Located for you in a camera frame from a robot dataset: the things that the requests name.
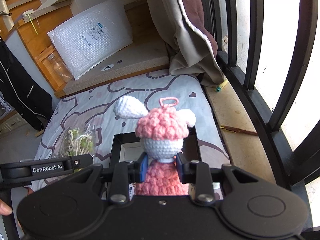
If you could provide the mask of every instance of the human hand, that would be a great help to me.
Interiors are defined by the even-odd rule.
[[[34,191],[31,188],[29,188],[29,187],[25,187],[25,188],[28,190],[27,196],[34,193]]]
[[[9,207],[0,199],[0,215],[8,216],[12,213],[12,208]]]

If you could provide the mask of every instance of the mattress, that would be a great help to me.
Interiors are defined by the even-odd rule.
[[[172,76],[168,70],[119,80],[62,99],[44,131],[35,160],[47,159],[52,153],[58,153],[63,133],[68,127],[81,127],[91,123],[96,129],[94,162],[108,167],[114,135],[134,132],[138,121],[115,116],[114,103],[123,95],[138,98],[148,110],[159,107],[159,98],[178,98],[180,102],[176,106],[177,110],[188,108],[196,115],[195,127],[202,161],[212,168],[230,163],[211,107],[197,78],[188,74]],[[31,187],[39,190],[56,180],[57,178],[34,181]]]

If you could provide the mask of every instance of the black window frame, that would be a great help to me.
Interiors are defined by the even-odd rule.
[[[237,10],[236,0],[226,0],[228,23],[228,54],[222,50],[219,0],[202,0],[207,25],[213,26],[218,43],[217,63],[246,109],[264,147],[276,183],[299,195],[308,205],[305,184],[320,176],[320,121],[305,140],[292,151],[281,125],[286,118],[302,84],[310,60],[317,27],[318,0],[300,0],[296,42],[289,71],[280,97],[272,112],[255,88],[262,35],[264,0],[250,0],[250,35],[246,72],[236,65]],[[319,228],[312,227],[311,215],[307,221],[310,236],[320,239]]]

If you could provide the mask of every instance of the pink crochet body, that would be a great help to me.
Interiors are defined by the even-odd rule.
[[[174,99],[174,104],[163,104],[163,100]],[[186,121],[180,119],[177,110],[172,107],[178,104],[177,98],[161,98],[161,108],[153,108],[148,115],[139,119],[136,135],[140,138],[153,140],[178,140],[188,137],[189,131]]]
[[[153,160],[148,167],[145,182],[136,184],[136,195],[188,195],[188,184],[182,184],[173,163]]]

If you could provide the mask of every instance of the curtain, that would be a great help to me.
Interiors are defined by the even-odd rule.
[[[204,28],[201,0],[147,0],[152,20],[167,43],[169,73],[205,73],[202,85],[214,86],[224,81],[215,57],[217,43]]]

